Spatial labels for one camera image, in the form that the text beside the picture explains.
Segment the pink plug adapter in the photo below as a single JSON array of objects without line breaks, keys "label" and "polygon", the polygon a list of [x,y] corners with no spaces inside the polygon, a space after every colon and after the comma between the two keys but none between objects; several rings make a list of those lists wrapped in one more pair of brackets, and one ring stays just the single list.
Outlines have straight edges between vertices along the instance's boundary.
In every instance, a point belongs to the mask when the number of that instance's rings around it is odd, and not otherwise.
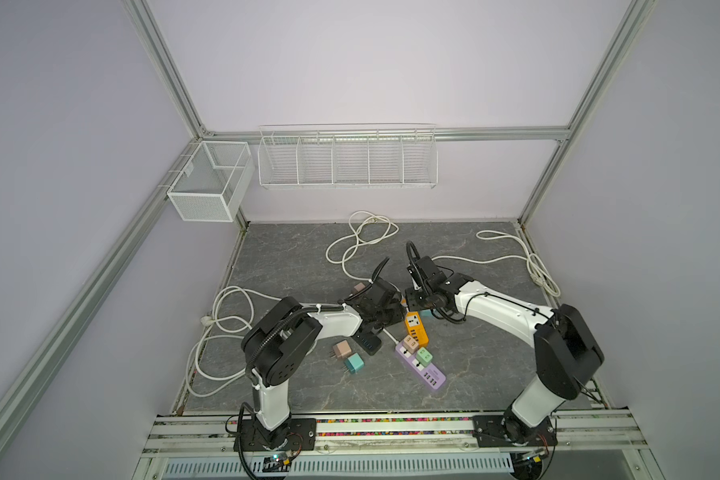
[{"label": "pink plug adapter", "polygon": [[347,340],[342,340],[334,344],[332,352],[334,357],[339,360],[345,360],[353,355],[352,347]]}]

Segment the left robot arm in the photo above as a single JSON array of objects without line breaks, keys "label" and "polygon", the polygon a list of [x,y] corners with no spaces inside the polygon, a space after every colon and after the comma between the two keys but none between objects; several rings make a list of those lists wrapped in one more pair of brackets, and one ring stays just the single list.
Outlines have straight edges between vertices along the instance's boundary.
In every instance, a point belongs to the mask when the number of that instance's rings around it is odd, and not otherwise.
[{"label": "left robot arm", "polygon": [[312,346],[350,338],[374,355],[382,329],[404,317],[402,294],[381,278],[335,304],[302,304],[292,296],[278,301],[241,343],[253,392],[252,426],[243,431],[253,431],[268,447],[281,445],[292,432],[288,382]]}]

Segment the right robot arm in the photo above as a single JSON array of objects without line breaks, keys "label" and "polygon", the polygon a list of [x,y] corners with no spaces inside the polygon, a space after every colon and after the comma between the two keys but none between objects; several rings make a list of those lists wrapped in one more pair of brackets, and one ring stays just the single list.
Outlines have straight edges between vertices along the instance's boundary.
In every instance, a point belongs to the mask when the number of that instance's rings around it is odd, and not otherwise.
[{"label": "right robot arm", "polygon": [[551,414],[576,399],[605,361],[582,314],[568,304],[537,305],[471,276],[446,274],[413,244],[408,247],[407,270],[413,281],[405,292],[409,307],[431,310],[454,325],[481,320],[533,348],[536,373],[498,421],[498,437],[518,446],[535,439]]}]

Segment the orange power strip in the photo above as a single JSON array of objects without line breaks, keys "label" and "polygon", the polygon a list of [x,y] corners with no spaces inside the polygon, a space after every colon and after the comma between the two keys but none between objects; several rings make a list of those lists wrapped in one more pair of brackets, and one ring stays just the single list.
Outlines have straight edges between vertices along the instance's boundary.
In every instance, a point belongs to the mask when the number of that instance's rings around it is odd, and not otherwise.
[{"label": "orange power strip", "polygon": [[428,345],[429,337],[418,312],[408,312],[406,314],[405,326],[408,335],[411,336],[420,347],[426,347]]}]

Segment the purple power strip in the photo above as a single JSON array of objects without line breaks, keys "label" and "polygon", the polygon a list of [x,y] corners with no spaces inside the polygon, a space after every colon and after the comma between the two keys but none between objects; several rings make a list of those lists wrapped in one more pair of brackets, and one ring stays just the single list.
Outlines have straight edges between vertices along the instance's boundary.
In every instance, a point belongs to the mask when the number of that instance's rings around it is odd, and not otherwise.
[{"label": "purple power strip", "polygon": [[399,342],[395,352],[408,369],[432,390],[437,391],[446,383],[446,375],[434,364],[426,348],[410,350],[404,342]]}]

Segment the teal plug adapter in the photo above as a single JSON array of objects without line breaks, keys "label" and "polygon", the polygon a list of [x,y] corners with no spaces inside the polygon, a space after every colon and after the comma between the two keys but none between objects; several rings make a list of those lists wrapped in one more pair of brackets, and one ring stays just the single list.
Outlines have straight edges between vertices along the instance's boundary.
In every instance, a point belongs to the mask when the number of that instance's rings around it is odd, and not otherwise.
[{"label": "teal plug adapter", "polygon": [[365,362],[358,353],[353,353],[344,360],[344,365],[351,374],[356,374],[364,368]]}]

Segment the green adapter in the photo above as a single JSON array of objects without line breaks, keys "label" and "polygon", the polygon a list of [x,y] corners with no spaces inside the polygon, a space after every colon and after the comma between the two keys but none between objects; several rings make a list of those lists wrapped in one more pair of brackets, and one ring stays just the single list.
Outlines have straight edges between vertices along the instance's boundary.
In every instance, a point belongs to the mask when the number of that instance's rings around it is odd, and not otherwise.
[{"label": "green adapter", "polygon": [[420,347],[415,352],[415,359],[417,365],[422,368],[426,368],[427,366],[429,366],[432,362],[432,358],[432,354],[425,347]]}]

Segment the black power strip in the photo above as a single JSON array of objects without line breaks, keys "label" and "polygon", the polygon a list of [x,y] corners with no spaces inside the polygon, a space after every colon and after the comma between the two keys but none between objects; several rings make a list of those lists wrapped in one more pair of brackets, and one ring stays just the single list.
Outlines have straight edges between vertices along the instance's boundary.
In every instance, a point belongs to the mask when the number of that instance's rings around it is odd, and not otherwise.
[{"label": "black power strip", "polygon": [[382,347],[382,340],[373,330],[358,330],[353,336],[353,340],[368,354],[375,355]]}]

